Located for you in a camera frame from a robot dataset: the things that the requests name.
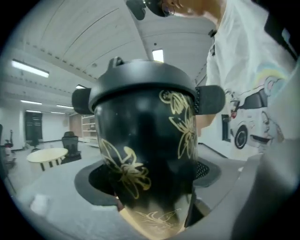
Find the window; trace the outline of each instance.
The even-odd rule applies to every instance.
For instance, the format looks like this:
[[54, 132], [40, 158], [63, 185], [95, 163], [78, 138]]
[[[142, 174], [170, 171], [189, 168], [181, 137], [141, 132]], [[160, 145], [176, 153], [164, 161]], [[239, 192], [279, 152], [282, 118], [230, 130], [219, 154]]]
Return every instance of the window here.
[[264, 92], [264, 89], [261, 89], [259, 91], [259, 95], [262, 98], [262, 107], [267, 107], [268, 106], [268, 96], [267, 94]]
[[229, 121], [229, 116], [226, 114], [222, 114], [222, 140], [227, 142], [230, 142]]
[[153, 50], [152, 55], [154, 61], [164, 62], [164, 51], [162, 49]]
[[263, 107], [262, 99], [261, 99], [259, 93], [255, 93], [245, 99], [245, 103], [241, 108], [256, 109], [256, 108], [261, 108], [261, 107]]

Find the door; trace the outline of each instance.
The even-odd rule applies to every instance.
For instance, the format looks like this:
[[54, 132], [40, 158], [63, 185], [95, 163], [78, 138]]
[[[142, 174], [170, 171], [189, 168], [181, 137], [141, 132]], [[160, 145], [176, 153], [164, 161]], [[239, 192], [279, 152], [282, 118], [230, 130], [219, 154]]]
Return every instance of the door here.
[[26, 141], [31, 142], [34, 135], [39, 142], [43, 141], [42, 135], [42, 113], [26, 112], [25, 113], [25, 137]]

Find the office chair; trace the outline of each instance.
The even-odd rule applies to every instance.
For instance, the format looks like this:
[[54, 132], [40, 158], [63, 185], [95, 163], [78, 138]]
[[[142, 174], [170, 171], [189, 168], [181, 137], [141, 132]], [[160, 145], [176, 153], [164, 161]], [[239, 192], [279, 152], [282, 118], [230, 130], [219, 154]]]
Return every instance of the office chair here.
[[74, 132], [65, 132], [61, 140], [64, 148], [68, 150], [66, 158], [62, 160], [61, 164], [81, 159], [81, 152], [78, 151], [78, 136], [75, 136]]

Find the bookshelf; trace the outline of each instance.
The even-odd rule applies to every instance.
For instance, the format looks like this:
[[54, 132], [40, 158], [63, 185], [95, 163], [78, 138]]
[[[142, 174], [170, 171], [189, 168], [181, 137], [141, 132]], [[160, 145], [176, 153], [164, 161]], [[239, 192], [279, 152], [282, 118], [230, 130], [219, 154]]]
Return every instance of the bookshelf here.
[[82, 140], [91, 147], [99, 147], [94, 115], [82, 115]]

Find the white t-shirt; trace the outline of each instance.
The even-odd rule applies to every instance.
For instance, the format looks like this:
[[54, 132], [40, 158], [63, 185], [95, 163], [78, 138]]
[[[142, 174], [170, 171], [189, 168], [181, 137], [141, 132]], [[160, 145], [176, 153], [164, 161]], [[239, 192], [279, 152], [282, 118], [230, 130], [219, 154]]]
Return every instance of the white t-shirt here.
[[268, 102], [285, 85], [295, 61], [264, 26], [268, 12], [250, 0], [227, 0], [215, 35], [215, 54], [207, 57], [207, 85], [226, 93], [231, 143], [263, 152], [284, 136], [268, 114]]

